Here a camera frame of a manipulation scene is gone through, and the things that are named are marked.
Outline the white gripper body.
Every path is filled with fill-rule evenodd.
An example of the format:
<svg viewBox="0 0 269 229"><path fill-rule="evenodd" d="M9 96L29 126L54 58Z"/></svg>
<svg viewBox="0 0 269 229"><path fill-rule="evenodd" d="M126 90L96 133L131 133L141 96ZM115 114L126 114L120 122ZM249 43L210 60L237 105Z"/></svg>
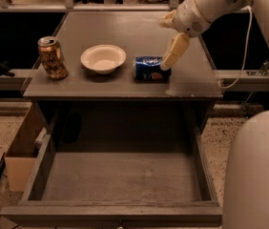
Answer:
<svg viewBox="0 0 269 229"><path fill-rule="evenodd" d="M191 38L200 36L211 26L199 10L196 0L184 0L176 8L173 23L178 32L185 32Z"/></svg>

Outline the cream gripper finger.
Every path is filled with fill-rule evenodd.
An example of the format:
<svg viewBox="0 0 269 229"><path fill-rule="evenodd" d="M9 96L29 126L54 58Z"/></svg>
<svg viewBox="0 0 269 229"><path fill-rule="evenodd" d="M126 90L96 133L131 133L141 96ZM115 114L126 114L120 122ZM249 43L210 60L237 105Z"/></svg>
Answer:
<svg viewBox="0 0 269 229"><path fill-rule="evenodd" d="M167 51L162 57L160 68L163 71L170 70L178 59L186 52L190 46L190 36L185 32L180 32L171 38Z"/></svg>
<svg viewBox="0 0 269 229"><path fill-rule="evenodd" d="M176 10L171 10L158 19L158 25L162 28L173 29L175 27L173 19L176 14Z"/></svg>

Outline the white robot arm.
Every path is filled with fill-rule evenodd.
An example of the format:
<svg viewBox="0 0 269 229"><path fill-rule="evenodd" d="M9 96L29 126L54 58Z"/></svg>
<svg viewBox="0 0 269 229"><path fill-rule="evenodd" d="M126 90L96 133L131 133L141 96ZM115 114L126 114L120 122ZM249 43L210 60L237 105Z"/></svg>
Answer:
<svg viewBox="0 0 269 229"><path fill-rule="evenodd" d="M168 70L189 40L220 16L247 7L256 16L269 48L269 0L185 0L160 19L178 31L163 56ZM269 229L269 110L248 119L230 148L225 173L222 229Z"/></svg>

